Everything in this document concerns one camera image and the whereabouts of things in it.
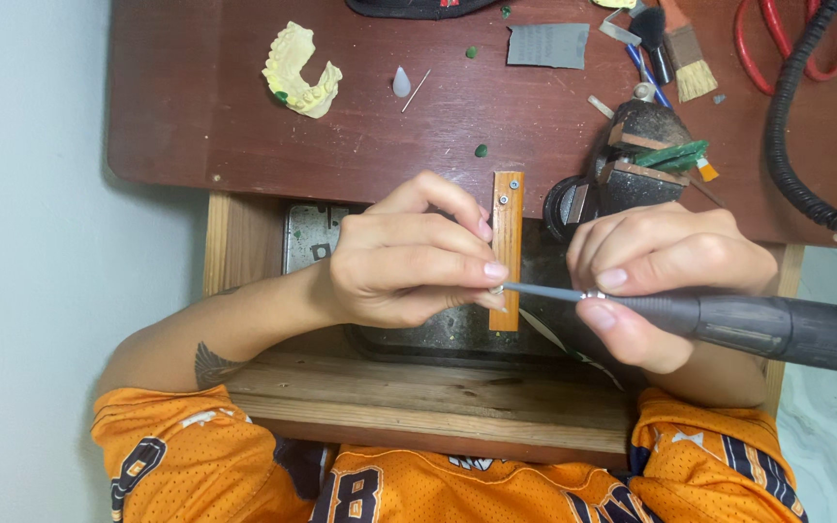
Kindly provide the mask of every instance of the forearm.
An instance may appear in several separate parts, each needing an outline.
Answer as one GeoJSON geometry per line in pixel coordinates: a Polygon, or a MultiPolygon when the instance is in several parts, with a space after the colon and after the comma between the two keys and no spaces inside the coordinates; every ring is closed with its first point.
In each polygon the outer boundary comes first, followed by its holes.
{"type": "Polygon", "coordinates": [[[264,349],[339,322],[326,263],[225,291],[135,332],[97,386],[191,392],[216,386],[264,349]]]}
{"type": "Polygon", "coordinates": [[[689,403],[713,408],[753,408],[764,402],[762,358],[702,341],[680,369],[645,372],[648,383],[689,403]]]}

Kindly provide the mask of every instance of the hand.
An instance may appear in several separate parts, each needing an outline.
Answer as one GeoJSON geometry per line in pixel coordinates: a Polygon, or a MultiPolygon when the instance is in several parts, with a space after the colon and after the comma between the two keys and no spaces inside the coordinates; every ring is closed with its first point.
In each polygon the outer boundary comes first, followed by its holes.
{"type": "MultiPolygon", "coordinates": [[[[575,288],[618,296],[697,286],[757,294],[776,274],[774,257],[738,232],[730,212],[692,213],[677,203],[581,225],[567,267],[575,288]]],[[[577,303],[576,312],[622,363],[665,374],[680,369],[694,350],[689,339],[618,303],[590,298],[577,303]]]]}
{"type": "Polygon", "coordinates": [[[487,244],[488,219],[472,196],[427,170],[364,214],[344,218],[328,259],[341,321],[415,327],[465,303],[503,308],[505,298],[488,289],[509,270],[487,244]],[[458,222],[426,213],[429,206],[458,222]]]}

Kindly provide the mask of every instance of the wooden workbench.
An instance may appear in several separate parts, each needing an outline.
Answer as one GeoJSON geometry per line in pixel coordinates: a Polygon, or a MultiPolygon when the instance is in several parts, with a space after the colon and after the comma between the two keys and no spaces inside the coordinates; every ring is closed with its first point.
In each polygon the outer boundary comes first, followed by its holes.
{"type": "MultiPolygon", "coordinates": [[[[203,294],[279,276],[285,202],[212,193],[203,294]]],[[[780,264],[772,291],[794,296],[802,246],[768,246],[780,264]]],[[[235,404],[277,434],[537,462],[626,468],[634,398],[582,372],[449,369],[364,360],[339,327],[264,351],[227,387],[235,404]]],[[[765,374],[776,414],[783,363],[765,374]]]]}
{"type": "MultiPolygon", "coordinates": [[[[580,172],[605,122],[587,96],[615,107],[638,77],[622,44],[597,30],[608,11],[587,0],[509,3],[506,20],[494,4],[426,21],[366,18],[342,0],[113,2],[109,165],[135,182],[357,202],[375,201],[420,169],[433,169],[484,206],[493,171],[523,170],[525,214],[539,217],[544,195],[580,172]],[[303,75],[314,81],[328,60],[344,75],[331,110],[318,120],[279,105],[261,75],[270,42],[289,20],[314,30],[317,51],[303,75]],[[509,24],[565,21],[590,25],[585,70],[505,65],[509,24]],[[476,59],[464,57],[468,46],[479,49],[476,59]],[[398,65],[413,85],[433,69],[405,113],[389,88],[398,65]],[[489,147],[486,158],[473,156],[480,143],[489,147]]],[[[806,2],[777,4],[788,30],[798,33],[806,2]]],[[[709,186],[753,239],[835,245],[762,168],[768,98],[738,64],[737,2],[681,5],[720,82],[712,94],[727,95],[720,105],[711,94],[676,107],[694,136],[712,144],[709,159],[722,176],[709,186]]],[[[757,6],[746,24],[754,58],[774,78],[780,56],[757,6]]],[[[828,48],[819,54],[820,64],[831,56],[828,48]]],[[[665,90],[676,101],[675,87],[665,90]]],[[[837,77],[802,83],[788,138],[802,179],[837,206],[837,77]]],[[[681,201],[693,210],[713,206],[692,188],[681,201]]]]}

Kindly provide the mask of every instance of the paintbrush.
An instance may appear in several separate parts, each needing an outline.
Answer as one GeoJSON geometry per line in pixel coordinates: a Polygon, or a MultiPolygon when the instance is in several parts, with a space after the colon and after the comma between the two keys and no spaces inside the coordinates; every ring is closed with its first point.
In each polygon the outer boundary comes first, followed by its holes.
{"type": "Polygon", "coordinates": [[[670,63],[677,70],[680,101],[692,100],[718,88],[719,83],[703,59],[690,18],[680,11],[676,0],[660,0],[660,6],[667,12],[664,46],[667,47],[670,63]]]}
{"type": "Polygon", "coordinates": [[[648,52],[651,68],[657,84],[666,86],[673,80],[673,69],[664,50],[664,9],[648,7],[632,18],[629,31],[642,39],[642,47],[648,52]]]}

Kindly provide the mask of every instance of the black cap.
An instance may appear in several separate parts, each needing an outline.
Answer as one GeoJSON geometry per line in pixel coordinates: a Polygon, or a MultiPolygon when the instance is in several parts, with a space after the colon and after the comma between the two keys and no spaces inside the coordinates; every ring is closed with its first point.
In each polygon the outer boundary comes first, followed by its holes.
{"type": "Polygon", "coordinates": [[[442,19],[466,15],[495,0],[345,0],[356,13],[375,18],[442,19]]]}

